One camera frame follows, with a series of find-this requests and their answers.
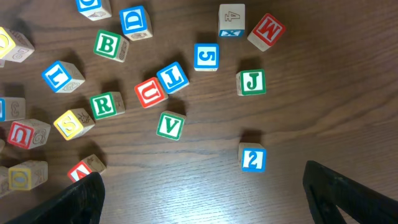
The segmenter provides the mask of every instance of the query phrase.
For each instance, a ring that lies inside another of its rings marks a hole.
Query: red block face
[[[10,134],[8,135],[8,143],[23,149],[29,149],[32,142],[34,129],[18,122],[13,122],[11,125]]]
[[[273,46],[285,32],[285,26],[271,14],[266,14],[253,30],[268,46]]]
[[[135,91],[144,108],[153,106],[167,98],[157,78],[150,78],[136,85]]]

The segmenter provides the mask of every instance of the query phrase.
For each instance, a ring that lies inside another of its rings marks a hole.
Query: green block face
[[[92,96],[90,98],[90,105],[95,119],[108,118],[118,113],[111,93]]]
[[[179,140],[183,125],[183,118],[163,112],[160,116],[156,134],[168,139]]]
[[[99,30],[95,40],[94,53],[107,58],[116,58],[120,41],[120,35]]]
[[[267,92],[265,71],[263,69],[242,71],[241,88],[244,96],[265,94]]]

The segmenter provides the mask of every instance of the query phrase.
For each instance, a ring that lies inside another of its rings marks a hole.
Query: black object
[[[102,178],[99,173],[93,172],[6,224],[97,224],[104,199]]]
[[[358,223],[398,223],[398,202],[315,161],[305,166],[303,185],[316,224],[346,223],[336,206]]]

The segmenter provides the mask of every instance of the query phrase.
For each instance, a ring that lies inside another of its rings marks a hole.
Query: dark wooden surface
[[[74,1],[0,0],[0,25],[25,34],[36,48],[24,63],[0,68],[0,94],[24,96],[28,118],[52,123],[88,98],[120,91],[126,114],[98,121],[66,142],[55,128],[43,147],[8,145],[1,165],[49,162],[49,181],[0,199],[4,222],[71,184],[66,173],[97,154],[108,166],[102,223],[311,223],[302,176],[316,160],[398,199],[398,4],[395,0],[240,1],[250,31],[267,12],[287,31],[262,53],[245,38],[217,38],[218,7],[239,1],[111,0],[113,17],[91,22]],[[127,60],[93,54],[98,29],[121,34],[118,12],[144,5],[154,37],[131,42]],[[220,69],[195,72],[193,45],[220,44]],[[55,60],[74,63],[86,82],[55,94],[41,73]],[[134,85],[173,61],[190,85],[143,109]],[[263,68],[267,94],[236,94],[235,74]],[[156,136],[160,113],[187,114],[182,138]],[[1,136],[11,123],[1,123]],[[268,151],[265,174],[237,163],[240,141]]]

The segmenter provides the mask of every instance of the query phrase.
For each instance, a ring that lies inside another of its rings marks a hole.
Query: toy block
[[[215,72],[220,62],[218,44],[195,44],[193,67],[196,71]]]
[[[0,167],[0,198],[11,193],[8,182],[8,168]]]
[[[25,98],[0,97],[0,121],[25,119]]]
[[[8,169],[11,190],[32,190],[49,178],[49,165],[45,161],[26,161]]]
[[[186,120],[186,116],[164,111],[159,119],[156,134],[168,139],[178,141],[181,137],[182,128]]]
[[[34,51],[35,48],[23,34],[0,27],[0,59],[23,62]]]
[[[239,96],[266,94],[264,69],[246,70],[236,74],[236,88]]]
[[[68,177],[73,181],[79,181],[92,172],[103,174],[106,166],[100,161],[96,155],[91,155],[80,161],[75,167],[68,172]]]
[[[134,89],[143,108],[150,108],[169,98],[155,77],[136,85]]]
[[[189,85],[189,80],[178,62],[163,68],[156,75],[167,94],[175,93]]]
[[[86,134],[94,128],[95,122],[83,108],[68,110],[54,121],[55,128],[65,140],[71,140]]]
[[[218,11],[218,35],[242,37],[245,27],[244,4],[220,4]]]
[[[56,93],[71,93],[86,81],[74,64],[61,61],[49,66],[42,77]]]
[[[239,143],[238,161],[243,172],[265,172],[267,151],[260,144]]]
[[[112,17],[109,0],[76,0],[78,11],[92,21]]]
[[[142,40],[154,36],[149,15],[144,6],[123,9],[119,15],[123,34],[130,40]]]
[[[36,119],[14,121],[8,135],[8,143],[23,149],[44,145],[49,138],[51,125]]]
[[[94,119],[103,119],[124,114],[126,109],[120,92],[107,92],[90,97],[90,105]]]
[[[94,45],[94,53],[118,62],[126,60],[130,43],[119,34],[99,30]]]
[[[285,26],[267,13],[249,34],[248,40],[264,52],[272,47],[284,32]]]

